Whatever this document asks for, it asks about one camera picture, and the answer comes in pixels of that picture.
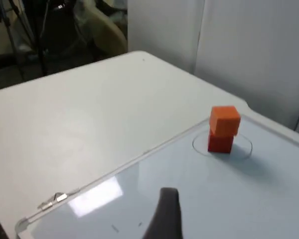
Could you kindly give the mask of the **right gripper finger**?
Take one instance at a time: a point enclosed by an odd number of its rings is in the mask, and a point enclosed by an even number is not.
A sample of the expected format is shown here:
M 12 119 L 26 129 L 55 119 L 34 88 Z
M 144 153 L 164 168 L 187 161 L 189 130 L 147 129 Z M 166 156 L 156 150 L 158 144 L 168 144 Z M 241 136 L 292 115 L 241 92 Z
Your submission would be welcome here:
M 182 239 L 182 215 L 176 188 L 160 189 L 159 200 L 144 239 Z

